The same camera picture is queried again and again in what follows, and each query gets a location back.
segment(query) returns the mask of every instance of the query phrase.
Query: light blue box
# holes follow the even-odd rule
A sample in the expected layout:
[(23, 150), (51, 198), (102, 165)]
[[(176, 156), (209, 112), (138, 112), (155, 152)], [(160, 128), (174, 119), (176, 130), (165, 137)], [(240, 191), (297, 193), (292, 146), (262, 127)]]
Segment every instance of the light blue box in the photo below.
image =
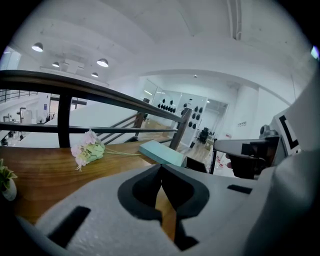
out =
[(155, 141), (151, 140), (139, 146), (139, 151), (159, 164), (181, 166), (184, 155)]

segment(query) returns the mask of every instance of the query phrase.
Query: potted plant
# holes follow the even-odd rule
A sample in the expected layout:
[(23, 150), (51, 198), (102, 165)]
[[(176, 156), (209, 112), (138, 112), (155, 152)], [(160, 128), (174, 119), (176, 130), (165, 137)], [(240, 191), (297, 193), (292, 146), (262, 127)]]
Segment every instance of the potted plant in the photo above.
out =
[(13, 201), (17, 196), (17, 187), (13, 178), (17, 176), (7, 166), (4, 166), (4, 160), (0, 159), (0, 189), (8, 201)]

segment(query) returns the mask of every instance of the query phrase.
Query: white flower pot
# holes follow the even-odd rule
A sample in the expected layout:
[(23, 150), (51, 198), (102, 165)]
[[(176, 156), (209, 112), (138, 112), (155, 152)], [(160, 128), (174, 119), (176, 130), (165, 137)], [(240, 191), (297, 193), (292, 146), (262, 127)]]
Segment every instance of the white flower pot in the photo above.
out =
[(13, 201), (16, 198), (17, 187), (16, 187), (16, 184), (12, 178), (10, 179), (10, 189), (3, 191), (2, 194), (3, 194), (4, 198), (7, 199), (8, 201)]

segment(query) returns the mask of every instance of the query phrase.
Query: wooden tabletop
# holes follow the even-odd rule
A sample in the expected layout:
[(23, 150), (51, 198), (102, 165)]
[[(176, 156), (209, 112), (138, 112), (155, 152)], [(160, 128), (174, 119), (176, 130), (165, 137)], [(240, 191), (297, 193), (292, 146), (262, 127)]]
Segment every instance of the wooden tabletop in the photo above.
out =
[[(145, 141), (108, 145), (123, 153), (140, 154), (139, 145)], [(18, 176), (14, 179), (17, 197), (14, 211), (32, 224), (51, 206), (86, 183), (98, 178), (156, 164), (145, 155), (116, 155), (105, 153), (103, 158), (75, 170), (77, 164), (70, 148), (1, 147), (0, 158)], [(161, 188), (156, 209), (162, 212), (164, 232), (173, 240), (176, 212)]]

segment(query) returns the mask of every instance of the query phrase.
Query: metal railing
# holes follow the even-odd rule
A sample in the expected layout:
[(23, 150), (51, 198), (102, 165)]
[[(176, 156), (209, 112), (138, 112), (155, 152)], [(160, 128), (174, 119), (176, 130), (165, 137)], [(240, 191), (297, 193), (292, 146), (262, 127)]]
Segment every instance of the metal railing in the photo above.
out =
[[(159, 133), (175, 132), (170, 143), (170, 148), (176, 150), (187, 127), (192, 110), (185, 108), (183, 117), (176, 116), (170, 112), (152, 106), (134, 97), (125, 95), (99, 85), (91, 84), (82, 80), (65, 76), (33, 72), (24, 70), (3, 70), (0, 71), (0, 89), (30, 90), (42, 93), (59, 94), (59, 105), (57, 125), (39, 125), (0, 122), (0, 130), (37, 132), (37, 133), (58, 133), (59, 146), (69, 148), (69, 134), (82, 134), (91, 129), (95, 133)], [(91, 101), (106, 103), (122, 108), (138, 111), (135, 120), (135, 127), (84, 127), (70, 126), (70, 106), (72, 97), (87, 99)], [(157, 117), (166, 118), (178, 122), (177, 129), (146, 129), (141, 128), (142, 119), (145, 114), (152, 114)]]
[(15, 98), (20, 99), (20, 97), (32, 96), (32, 95), (38, 94), (38, 92), (36, 92), (36, 91), (28, 91), (28, 90), (19, 90), (17, 92), (11, 92), (11, 91), (12, 91), (11, 89), (0, 90), (0, 104), (5, 103), (5, 102), (12, 100), (12, 99), (15, 99)]

